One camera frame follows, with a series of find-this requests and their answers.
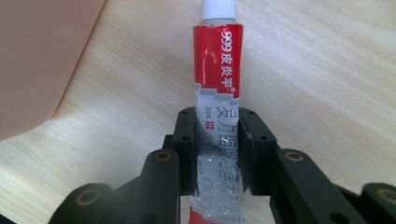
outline wooden table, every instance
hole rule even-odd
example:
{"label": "wooden table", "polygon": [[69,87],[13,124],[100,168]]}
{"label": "wooden table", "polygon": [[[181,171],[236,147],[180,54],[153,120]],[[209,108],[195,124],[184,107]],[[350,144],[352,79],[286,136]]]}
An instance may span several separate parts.
{"label": "wooden table", "polygon": [[[191,28],[200,1],[108,0],[54,117],[0,143],[0,213],[45,223],[73,189],[116,188],[194,105]],[[391,0],[240,1],[241,104],[281,147],[334,183],[396,185],[396,5]],[[189,199],[182,199],[182,223]],[[243,198],[247,223],[273,223]]]}

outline red label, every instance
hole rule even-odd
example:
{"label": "red label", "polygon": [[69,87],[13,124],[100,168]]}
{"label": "red label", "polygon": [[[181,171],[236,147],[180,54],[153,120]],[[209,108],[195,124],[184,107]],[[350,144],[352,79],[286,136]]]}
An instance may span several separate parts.
{"label": "red label", "polygon": [[207,121],[205,124],[206,124],[206,128],[207,128],[208,130],[214,130],[214,129],[215,129],[215,122],[213,122],[213,121]]}
{"label": "red label", "polygon": [[195,83],[239,98],[243,26],[194,27]]}
{"label": "red label", "polygon": [[215,224],[213,221],[205,220],[202,215],[196,213],[190,207],[190,220],[189,224]]}

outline tube cap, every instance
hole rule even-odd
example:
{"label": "tube cap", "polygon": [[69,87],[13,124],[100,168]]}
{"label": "tube cap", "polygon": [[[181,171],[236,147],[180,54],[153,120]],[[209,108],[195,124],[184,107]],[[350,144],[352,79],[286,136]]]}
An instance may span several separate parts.
{"label": "tube cap", "polygon": [[236,18],[236,0],[203,0],[202,20]]}

